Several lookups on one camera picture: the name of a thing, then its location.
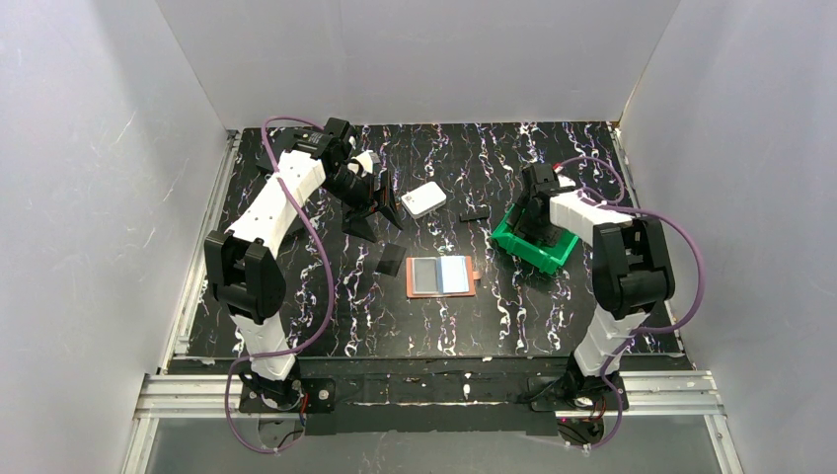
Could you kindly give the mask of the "tan leather card holder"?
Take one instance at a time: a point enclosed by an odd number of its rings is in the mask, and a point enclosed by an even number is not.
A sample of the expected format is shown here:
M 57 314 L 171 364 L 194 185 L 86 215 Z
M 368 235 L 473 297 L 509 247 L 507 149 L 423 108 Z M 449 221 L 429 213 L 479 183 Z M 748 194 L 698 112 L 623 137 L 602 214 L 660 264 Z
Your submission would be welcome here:
M 412 282 L 412 259 L 406 258 L 406 296 L 410 299 L 440 298 L 440 297 L 468 297 L 475 296 L 477 282 L 481 274 L 474 266 L 469 256 L 440 256 L 421 257 L 437 258 L 439 263 L 440 286 L 437 293 L 414 294 Z

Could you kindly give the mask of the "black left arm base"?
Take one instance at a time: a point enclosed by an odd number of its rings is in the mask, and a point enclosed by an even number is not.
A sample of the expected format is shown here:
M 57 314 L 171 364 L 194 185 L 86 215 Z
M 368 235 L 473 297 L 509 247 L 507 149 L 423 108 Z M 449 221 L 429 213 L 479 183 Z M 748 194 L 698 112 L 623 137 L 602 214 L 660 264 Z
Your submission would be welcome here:
M 291 371 L 282 381 L 268 380 L 248 368 L 238 375 L 242 413 L 331 413 L 335 407 L 336 384 L 327 378 L 303 378 Z

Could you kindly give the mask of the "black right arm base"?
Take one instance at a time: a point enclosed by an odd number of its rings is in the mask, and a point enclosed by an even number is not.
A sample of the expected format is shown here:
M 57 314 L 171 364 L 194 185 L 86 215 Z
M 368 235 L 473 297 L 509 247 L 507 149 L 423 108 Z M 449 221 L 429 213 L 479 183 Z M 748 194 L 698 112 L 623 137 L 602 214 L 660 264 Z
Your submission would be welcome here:
M 610 385 L 600 377 L 585 377 L 578 387 L 558 376 L 535 376 L 526 379 L 516 402 L 529 405 L 536 412 L 581 411 L 596 416 L 602 410 L 615 411 L 618 402 L 627 410 L 630 402 L 625 383 L 618 372 L 608 376 Z

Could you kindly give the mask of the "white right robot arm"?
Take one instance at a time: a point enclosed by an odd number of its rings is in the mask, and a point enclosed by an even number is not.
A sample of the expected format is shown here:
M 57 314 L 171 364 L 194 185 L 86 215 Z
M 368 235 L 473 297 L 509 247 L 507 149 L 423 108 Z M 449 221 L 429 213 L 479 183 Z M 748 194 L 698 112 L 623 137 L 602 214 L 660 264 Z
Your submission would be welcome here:
M 592 251 L 596 307 L 573 357 L 580 375 L 606 376 L 616 371 L 647 315 L 673 294 L 661 223 L 594 202 L 549 164 L 524 167 L 522 181 L 508 219 L 514 235 L 531 244 L 556 244 L 571 233 Z

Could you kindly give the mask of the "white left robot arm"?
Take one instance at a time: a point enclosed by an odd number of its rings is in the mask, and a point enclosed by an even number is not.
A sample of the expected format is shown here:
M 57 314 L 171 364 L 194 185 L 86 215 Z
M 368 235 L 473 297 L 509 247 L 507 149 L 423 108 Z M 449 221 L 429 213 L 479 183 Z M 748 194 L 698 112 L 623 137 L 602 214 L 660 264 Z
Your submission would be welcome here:
M 279 246 L 294 221 L 315 244 L 328 283 L 328 314 L 335 309 L 335 284 L 324 244 L 303 210 L 309 198 L 325 190 L 342 204 L 342 231 L 368 242 L 377 240 L 368 219 L 379 213 L 396 228 L 403 221 L 393 179 L 376 153 L 363 151 L 348 121 L 329 118 L 322 127 L 304 123 L 284 129 L 277 139 L 261 130 L 272 167 L 252 204 L 225 231 L 212 231 L 203 243 L 211 295 L 227 307 L 241 331 L 252 372 L 283 381 L 297 350 L 291 348 L 279 310 L 286 283 L 277 262 Z

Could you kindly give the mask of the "loose black card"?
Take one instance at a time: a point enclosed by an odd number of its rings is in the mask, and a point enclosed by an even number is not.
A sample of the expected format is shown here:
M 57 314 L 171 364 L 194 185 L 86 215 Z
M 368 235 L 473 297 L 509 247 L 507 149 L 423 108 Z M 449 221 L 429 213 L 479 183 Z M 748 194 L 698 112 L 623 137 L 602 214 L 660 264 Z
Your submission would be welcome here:
M 405 260 L 407 249 L 395 243 L 387 243 L 376 265 L 377 274 L 396 277 Z

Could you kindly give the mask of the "flat black card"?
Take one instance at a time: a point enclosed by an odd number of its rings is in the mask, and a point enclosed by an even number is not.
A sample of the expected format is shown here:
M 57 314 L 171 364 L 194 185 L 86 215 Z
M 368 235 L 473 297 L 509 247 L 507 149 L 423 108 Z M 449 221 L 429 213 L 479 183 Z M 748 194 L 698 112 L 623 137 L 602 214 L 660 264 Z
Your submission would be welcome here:
M 274 257 L 279 255 L 279 247 L 285 237 L 301 229 L 298 214 L 292 207 L 281 210 L 251 208 L 228 228 L 235 238 L 260 243 Z

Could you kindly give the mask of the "white rectangular box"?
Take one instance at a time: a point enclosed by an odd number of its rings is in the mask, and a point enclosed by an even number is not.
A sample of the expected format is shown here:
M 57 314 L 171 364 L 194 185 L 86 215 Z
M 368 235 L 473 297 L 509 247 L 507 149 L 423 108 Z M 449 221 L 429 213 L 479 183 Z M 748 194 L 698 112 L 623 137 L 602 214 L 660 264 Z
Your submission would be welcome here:
M 447 202 L 447 194 L 436 182 L 427 182 L 401 196 L 401 202 L 413 219 L 419 219 Z

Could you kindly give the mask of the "small black bar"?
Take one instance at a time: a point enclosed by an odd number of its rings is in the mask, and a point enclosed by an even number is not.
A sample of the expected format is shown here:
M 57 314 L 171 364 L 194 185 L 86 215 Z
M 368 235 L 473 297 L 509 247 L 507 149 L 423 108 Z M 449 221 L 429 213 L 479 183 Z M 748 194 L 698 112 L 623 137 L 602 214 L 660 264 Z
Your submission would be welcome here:
M 460 222 L 473 222 L 488 219 L 491 213 L 487 209 L 477 209 L 459 214 Z

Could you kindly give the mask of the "green plastic bin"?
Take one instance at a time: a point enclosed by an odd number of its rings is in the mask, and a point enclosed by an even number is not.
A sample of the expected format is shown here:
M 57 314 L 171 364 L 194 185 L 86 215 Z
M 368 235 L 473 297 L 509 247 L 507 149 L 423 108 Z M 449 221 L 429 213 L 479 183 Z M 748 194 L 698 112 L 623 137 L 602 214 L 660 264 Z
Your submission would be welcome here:
M 492 241 L 507 254 L 531 264 L 541 273 L 554 275 L 569 259 L 579 238 L 567 230 L 559 229 L 558 241 L 553 246 L 530 243 L 523 237 L 516 236 L 512 232 L 512 226 L 507 223 L 507 219 L 515 210 L 516 205 L 513 204 L 491 234 Z

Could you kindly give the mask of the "black rectangular box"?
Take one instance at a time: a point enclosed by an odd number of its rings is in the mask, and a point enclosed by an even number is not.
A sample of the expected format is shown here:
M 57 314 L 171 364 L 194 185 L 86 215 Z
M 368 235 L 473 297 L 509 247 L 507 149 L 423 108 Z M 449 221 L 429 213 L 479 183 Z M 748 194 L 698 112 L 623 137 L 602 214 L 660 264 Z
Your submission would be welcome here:
M 305 134 L 309 132 L 306 127 L 283 127 L 272 128 L 267 133 L 267 140 L 270 145 L 270 150 L 274 156 L 271 160 L 267 153 L 267 147 L 262 143 L 262 150 L 257 157 L 257 169 L 265 174 L 270 175 L 275 171 L 274 164 L 279 163 L 280 156 L 285 152 L 290 152 L 296 146 L 296 143 Z

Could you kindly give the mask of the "aluminium frame rail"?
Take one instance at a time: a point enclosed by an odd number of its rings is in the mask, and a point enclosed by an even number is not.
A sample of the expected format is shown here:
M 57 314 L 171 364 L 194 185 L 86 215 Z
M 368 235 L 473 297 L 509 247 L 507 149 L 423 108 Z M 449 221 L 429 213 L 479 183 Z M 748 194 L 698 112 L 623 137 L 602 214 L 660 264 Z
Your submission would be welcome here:
M 535 412 L 506 373 L 360 372 L 306 422 L 221 375 L 152 376 L 125 473 L 739 473 L 707 371 L 625 375 L 628 407 Z

